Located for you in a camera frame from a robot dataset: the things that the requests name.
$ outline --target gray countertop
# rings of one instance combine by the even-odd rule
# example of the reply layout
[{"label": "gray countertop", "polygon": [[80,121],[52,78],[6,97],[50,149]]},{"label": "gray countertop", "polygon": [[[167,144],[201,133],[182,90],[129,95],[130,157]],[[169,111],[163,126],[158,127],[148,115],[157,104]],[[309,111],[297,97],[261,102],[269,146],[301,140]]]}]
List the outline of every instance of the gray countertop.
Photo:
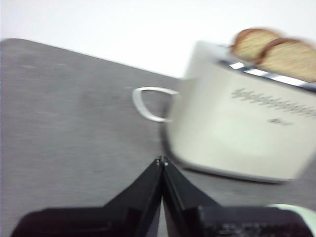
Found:
[{"label": "gray countertop", "polygon": [[[160,124],[131,93],[177,79],[22,39],[1,43],[1,236],[26,213],[98,206],[165,154]],[[167,96],[145,100],[162,114]],[[316,161],[297,180],[263,184],[182,170],[222,205],[287,203],[316,210]],[[158,236],[166,236],[161,213]]]}]

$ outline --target toaster handle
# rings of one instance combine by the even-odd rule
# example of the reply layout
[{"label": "toaster handle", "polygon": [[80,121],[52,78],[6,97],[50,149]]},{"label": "toaster handle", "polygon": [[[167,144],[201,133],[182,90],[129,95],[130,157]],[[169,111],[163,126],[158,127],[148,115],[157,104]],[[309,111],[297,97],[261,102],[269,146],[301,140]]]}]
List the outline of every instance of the toaster handle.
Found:
[{"label": "toaster handle", "polygon": [[169,95],[176,95],[176,94],[178,94],[178,92],[175,90],[167,89],[167,88],[151,87],[151,86],[140,87],[140,88],[133,90],[132,99],[133,99],[133,103],[134,103],[136,109],[138,110],[138,112],[143,117],[145,117],[149,120],[152,120],[155,122],[164,122],[166,120],[165,118],[162,118],[162,117],[159,117],[159,116],[152,114],[145,106],[143,98],[142,98],[142,92],[144,90],[158,91],[158,92],[166,93]]}]

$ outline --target white wall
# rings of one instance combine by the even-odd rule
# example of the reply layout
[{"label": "white wall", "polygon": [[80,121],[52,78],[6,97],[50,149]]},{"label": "white wall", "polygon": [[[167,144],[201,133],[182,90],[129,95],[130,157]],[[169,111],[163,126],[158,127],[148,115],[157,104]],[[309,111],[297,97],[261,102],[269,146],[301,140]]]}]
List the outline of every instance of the white wall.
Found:
[{"label": "white wall", "polygon": [[265,26],[316,41],[316,0],[1,0],[1,38],[180,77],[196,40]]}]

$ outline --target white toaster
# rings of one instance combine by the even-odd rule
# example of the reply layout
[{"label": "white toaster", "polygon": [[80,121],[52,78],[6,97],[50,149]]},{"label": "white toaster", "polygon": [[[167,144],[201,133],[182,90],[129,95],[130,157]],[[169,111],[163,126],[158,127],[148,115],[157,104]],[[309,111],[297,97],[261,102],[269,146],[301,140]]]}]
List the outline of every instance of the white toaster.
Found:
[{"label": "white toaster", "polygon": [[315,155],[316,85],[200,41],[165,122],[172,153],[189,168],[289,181]]}]

